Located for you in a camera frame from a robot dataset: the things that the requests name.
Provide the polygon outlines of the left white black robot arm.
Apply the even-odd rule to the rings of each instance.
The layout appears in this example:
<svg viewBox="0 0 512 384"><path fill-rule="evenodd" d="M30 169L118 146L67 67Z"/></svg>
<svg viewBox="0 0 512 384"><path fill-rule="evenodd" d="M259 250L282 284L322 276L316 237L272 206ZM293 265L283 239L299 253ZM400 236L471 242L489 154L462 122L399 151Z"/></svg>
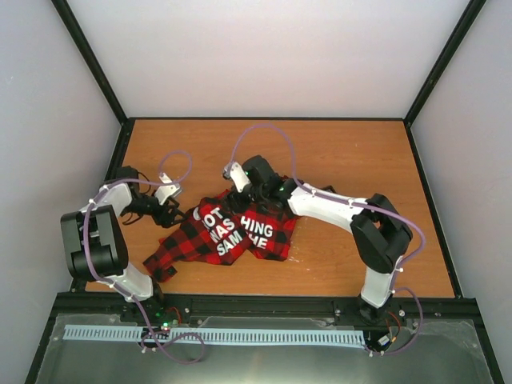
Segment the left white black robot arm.
<svg viewBox="0 0 512 384"><path fill-rule="evenodd" d="M161 172L151 182L131 166L123 166L101 186L98 196L60 219L66 264L70 275L99 282L120 293L127 302L138 300L138 312L149 322L165 316L166 301L155 278L130 261L118 219L126 214L149 216L157 226L170 228L184 221L176 197L181 185Z"/></svg>

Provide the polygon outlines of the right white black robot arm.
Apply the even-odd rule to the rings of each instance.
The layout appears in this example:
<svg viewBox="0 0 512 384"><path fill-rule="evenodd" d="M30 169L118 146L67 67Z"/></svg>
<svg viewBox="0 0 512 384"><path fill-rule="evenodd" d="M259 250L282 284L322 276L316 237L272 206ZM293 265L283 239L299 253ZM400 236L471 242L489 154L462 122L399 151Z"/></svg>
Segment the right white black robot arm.
<svg viewBox="0 0 512 384"><path fill-rule="evenodd" d="M237 213L255 205L272 213L314 218L352 234L366 266L355 312L368 324L381 320L393 296L399 263L413 237L385 196L348 198L302 184L277 174L260 155L243 164L229 162L222 176L233 183L226 200Z"/></svg>

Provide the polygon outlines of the red black plaid shirt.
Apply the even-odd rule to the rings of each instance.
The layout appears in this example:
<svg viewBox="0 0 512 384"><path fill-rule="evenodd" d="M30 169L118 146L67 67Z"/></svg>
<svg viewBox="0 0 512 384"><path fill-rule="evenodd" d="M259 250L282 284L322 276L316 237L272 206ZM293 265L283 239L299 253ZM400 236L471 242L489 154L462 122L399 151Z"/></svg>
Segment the red black plaid shirt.
<svg viewBox="0 0 512 384"><path fill-rule="evenodd" d="M230 266L248 251L257 259L282 262L288 258L298 216L289 210L268 210L249 204L235 213L228 210L224 191L202 198L188 209L185 221L144 262L150 276L166 282L176 275L176 262L205 262Z"/></svg>

